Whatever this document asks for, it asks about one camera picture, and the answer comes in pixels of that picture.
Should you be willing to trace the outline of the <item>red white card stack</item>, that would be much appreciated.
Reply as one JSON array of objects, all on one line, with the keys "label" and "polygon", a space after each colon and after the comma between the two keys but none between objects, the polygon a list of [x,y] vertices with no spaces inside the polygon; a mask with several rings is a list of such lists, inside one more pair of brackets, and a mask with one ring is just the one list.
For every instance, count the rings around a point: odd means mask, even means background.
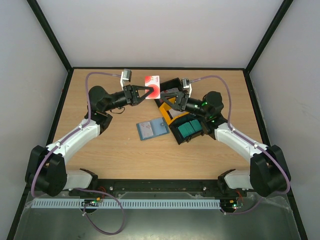
[{"label": "red white card stack", "polygon": [[168,93],[174,93],[174,92],[179,92],[180,90],[177,87],[170,88],[167,90]]}]

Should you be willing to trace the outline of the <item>black bin with teal cards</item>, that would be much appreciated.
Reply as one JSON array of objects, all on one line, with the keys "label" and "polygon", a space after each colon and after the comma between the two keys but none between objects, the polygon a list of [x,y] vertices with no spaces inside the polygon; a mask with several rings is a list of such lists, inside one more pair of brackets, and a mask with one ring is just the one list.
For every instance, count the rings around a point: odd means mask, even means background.
[{"label": "black bin with teal cards", "polygon": [[189,143],[192,139],[204,136],[200,121],[193,114],[181,114],[169,124],[178,145]]}]

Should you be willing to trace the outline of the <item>white pink blossom card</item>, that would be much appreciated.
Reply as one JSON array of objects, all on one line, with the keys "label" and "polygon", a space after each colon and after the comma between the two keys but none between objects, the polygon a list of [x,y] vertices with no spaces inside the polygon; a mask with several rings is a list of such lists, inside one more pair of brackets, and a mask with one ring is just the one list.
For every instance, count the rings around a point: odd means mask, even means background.
[{"label": "white pink blossom card", "polygon": [[140,131],[144,139],[152,137],[154,135],[151,123],[149,121],[140,123]]}]

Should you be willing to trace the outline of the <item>yellow plastic bin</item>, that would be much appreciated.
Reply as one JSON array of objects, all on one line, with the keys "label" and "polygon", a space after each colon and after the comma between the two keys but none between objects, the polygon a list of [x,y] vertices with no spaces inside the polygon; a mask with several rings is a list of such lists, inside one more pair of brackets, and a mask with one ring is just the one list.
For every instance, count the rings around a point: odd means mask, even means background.
[{"label": "yellow plastic bin", "polygon": [[158,106],[158,109],[168,126],[173,124],[174,121],[178,120],[179,118],[185,117],[189,114],[186,111],[181,112],[174,110],[165,102],[161,102]]}]

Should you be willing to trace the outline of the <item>black bin with red cards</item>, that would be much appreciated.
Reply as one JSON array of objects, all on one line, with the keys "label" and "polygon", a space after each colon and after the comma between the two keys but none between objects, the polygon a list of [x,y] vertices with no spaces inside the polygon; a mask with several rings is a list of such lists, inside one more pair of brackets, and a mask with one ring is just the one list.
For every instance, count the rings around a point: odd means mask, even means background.
[{"label": "black bin with red cards", "polygon": [[171,88],[178,88],[179,92],[182,92],[184,89],[181,79],[176,77],[174,79],[160,83],[160,93],[168,93],[167,90]]}]

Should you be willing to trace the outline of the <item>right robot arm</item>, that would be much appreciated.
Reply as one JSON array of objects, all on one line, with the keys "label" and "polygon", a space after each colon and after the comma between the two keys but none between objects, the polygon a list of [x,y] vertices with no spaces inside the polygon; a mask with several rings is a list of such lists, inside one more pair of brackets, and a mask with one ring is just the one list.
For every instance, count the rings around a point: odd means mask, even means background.
[{"label": "right robot arm", "polygon": [[219,92],[210,91],[202,100],[183,91],[162,93],[160,98],[173,110],[198,117],[204,134],[227,145],[249,163],[248,170],[230,169],[218,177],[218,191],[222,195],[229,196],[235,189],[253,190],[262,197],[290,191],[281,148],[259,143],[231,125],[221,113],[224,104]]}]

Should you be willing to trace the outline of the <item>teal card stack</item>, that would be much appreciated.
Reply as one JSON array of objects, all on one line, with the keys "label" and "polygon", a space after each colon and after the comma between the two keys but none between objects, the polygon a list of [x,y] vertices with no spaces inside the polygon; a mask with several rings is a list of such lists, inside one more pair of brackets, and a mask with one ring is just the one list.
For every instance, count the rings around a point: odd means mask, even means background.
[{"label": "teal card stack", "polygon": [[178,127],[178,131],[183,138],[192,136],[202,130],[202,126],[197,119],[186,122]]}]

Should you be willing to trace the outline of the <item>red circle april card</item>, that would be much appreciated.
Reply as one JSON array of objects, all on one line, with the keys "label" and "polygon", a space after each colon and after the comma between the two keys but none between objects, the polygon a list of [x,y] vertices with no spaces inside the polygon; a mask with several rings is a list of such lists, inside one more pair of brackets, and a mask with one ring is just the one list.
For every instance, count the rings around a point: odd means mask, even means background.
[{"label": "red circle april card", "polygon": [[144,78],[144,85],[146,87],[152,88],[152,93],[149,94],[146,99],[160,99],[161,91],[160,91],[160,76],[159,75],[150,75]]}]

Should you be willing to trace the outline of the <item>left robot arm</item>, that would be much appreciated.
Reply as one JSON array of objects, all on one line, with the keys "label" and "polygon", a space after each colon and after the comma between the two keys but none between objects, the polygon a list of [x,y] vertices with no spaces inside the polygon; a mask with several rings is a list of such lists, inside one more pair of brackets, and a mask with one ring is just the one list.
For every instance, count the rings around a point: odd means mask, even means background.
[{"label": "left robot arm", "polygon": [[33,197],[36,190],[54,197],[65,189],[86,189],[92,175],[85,170],[68,173],[68,161],[109,127],[113,117],[108,111],[139,105],[154,92],[150,86],[138,85],[125,85],[122,91],[112,94],[98,85],[85,90],[87,114],[80,124],[56,142],[45,147],[37,145],[31,150],[25,181],[31,186]]}]

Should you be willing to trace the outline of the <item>teal card holder wallet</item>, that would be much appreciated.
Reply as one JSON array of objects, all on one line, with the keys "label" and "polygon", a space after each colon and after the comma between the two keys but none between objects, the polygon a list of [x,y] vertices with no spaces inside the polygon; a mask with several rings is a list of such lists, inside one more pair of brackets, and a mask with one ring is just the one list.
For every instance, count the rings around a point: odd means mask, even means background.
[{"label": "teal card holder wallet", "polygon": [[[150,122],[152,131],[153,131],[152,137],[143,138],[141,129],[140,129],[140,123],[143,123],[143,122]],[[156,137],[163,136],[170,133],[169,126],[167,125],[163,117],[159,117],[159,118],[155,118],[155,119],[147,120],[143,122],[139,122],[136,124],[139,138],[141,141],[149,140],[149,139],[156,138]]]}]

